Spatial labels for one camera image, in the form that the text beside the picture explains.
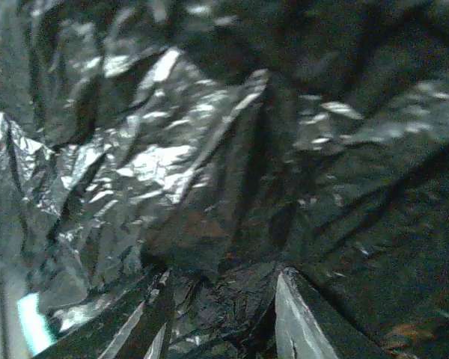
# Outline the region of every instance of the crumpled black plastic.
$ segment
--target crumpled black plastic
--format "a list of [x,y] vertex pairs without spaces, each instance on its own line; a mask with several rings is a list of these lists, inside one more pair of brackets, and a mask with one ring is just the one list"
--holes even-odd
[[449,1],[0,1],[0,260],[48,314],[164,261],[170,358],[272,351],[284,264],[445,356]]

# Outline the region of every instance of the plastic sheet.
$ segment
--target plastic sheet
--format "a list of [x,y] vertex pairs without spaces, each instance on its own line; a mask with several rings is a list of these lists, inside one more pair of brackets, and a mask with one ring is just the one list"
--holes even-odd
[[0,1],[0,263],[41,358],[276,358],[288,266],[449,357],[449,1]]

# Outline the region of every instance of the trash bag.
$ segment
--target trash bag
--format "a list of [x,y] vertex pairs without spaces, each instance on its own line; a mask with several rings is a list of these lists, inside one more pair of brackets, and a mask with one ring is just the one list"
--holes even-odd
[[449,358],[449,1],[0,1],[3,301],[0,358]]

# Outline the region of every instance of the garbage bag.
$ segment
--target garbage bag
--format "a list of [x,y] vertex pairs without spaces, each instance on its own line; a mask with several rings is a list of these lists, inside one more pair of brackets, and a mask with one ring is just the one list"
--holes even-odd
[[40,358],[282,359],[289,266],[449,357],[449,1],[0,1],[0,263]]

